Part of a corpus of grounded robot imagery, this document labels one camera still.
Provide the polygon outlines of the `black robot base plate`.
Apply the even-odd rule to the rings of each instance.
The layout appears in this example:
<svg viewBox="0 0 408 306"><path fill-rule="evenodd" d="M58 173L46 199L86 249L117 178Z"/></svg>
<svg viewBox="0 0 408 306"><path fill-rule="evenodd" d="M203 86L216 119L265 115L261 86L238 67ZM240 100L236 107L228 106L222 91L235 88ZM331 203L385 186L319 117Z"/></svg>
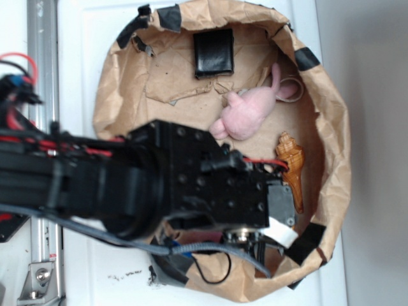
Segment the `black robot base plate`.
<svg viewBox="0 0 408 306"><path fill-rule="evenodd" d="M29 219L26 215L1 212L0 242L8 242Z"/></svg>

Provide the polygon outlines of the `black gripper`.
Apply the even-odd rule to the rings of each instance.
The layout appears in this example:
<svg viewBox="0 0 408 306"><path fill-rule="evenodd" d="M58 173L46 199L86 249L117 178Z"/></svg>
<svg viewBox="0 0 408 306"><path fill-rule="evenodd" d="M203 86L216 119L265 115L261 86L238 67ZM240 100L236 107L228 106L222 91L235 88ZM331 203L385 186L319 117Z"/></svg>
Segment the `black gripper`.
<svg viewBox="0 0 408 306"><path fill-rule="evenodd" d="M293 193L283 181L287 162L249 158L207 131L161 120L133 130L127 142L151 172L159 219L172 228L285 249L297 239Z"/></svg>

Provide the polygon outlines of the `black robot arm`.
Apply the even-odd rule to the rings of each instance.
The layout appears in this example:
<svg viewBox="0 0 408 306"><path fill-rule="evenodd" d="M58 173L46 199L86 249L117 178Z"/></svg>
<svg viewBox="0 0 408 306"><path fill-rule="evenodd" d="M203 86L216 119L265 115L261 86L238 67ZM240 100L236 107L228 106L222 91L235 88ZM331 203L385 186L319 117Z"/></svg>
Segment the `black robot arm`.
<svg viewBox="0 0 408 306"><path fill-rule="evenodd" d="M123 244L169 224L231 244L289 248L297 239L288 164L256 160L200 129L152 121L112 140L44 133L18 108L39 103L34 75L1 79L1 211L39 215L80 231L72 217L96 219L86 235Z"/></svg>

